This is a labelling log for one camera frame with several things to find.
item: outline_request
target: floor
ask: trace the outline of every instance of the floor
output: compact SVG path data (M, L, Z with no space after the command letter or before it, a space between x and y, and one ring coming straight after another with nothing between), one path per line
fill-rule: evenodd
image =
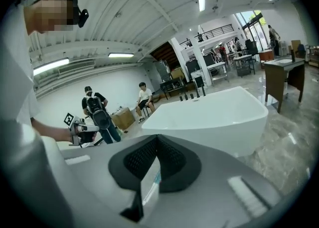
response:
M229 82L220 79L206 93L214 93L236 86L242 86L259 101L265 104L265 73L256 65L256 74L243 78L237 76L233 66L229 66ZM282 104L281 113L277 113L278 102L268 97L266 107L269 110L267 124L261 137L262 145L254 154L239 159L271 181L284 195L305 183L317 161L319 150L319 70L307 66L305 88L302 102L298 103L299 91L288 94ZM155 107L169 102L179 101L179 96L161 99ZM135 122L128 128L123 139L143 135L142 124ZM147 198L154 178L159 170L159 162L154 162L148 177L142 186L143 199Z

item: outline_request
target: freestanding bathtub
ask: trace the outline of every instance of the freestanding bathtub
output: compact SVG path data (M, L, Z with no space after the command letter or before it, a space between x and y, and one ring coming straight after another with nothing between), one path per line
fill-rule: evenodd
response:
M242 87L161 105L143 124L144 134L164 134L234 156L260 146L268 110Z

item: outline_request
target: cardboard box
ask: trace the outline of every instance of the cardboard box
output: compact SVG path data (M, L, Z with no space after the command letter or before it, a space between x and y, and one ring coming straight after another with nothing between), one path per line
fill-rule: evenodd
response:
M135 122L135 118L133 117L129 108L124 108L121 111L118 111L117 113L111 115L111 118L115 126L121 130L126 130Z
M298 46L299 44L301 44L301 41L300 40L292 40L291 41L291 46L294 50L294 53L296 53L296 51L298 50Z
M185 78L185 75L183 73L183 70L181 69L181 67L174 69L171 73L171 76L173 79L178 79L178 78Z

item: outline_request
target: sink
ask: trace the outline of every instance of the sink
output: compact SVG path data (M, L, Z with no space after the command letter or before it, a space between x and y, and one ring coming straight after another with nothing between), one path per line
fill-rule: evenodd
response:
M291 63L292 60L291 59L283 59L283 60L280 60L278 61L279 63Z

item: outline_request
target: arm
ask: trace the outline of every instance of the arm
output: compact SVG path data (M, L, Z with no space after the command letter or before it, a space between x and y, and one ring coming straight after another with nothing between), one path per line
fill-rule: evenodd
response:
M55 141L69 141L72 142L72 136L69 129L50 127L39 121L31 118L31 124L34 129L36 129L41 136L48 136L54 138Z
M139 97L139 99L138 99L138 102L137 102L136 106L138 106L138 105L140 104L140 101L141 101L141 97Z
M151 100L152 100L152 96L150 95L149 100L148 100L148 102L146 103L146 105L150 104Z
M273 28L273 34L276 34L278 36L278 38L280 39L278 32L276 32L276 30L274 28Z
M105 99L102 103L103 103L103 106L106 107L106 105L108 104L108 100Z

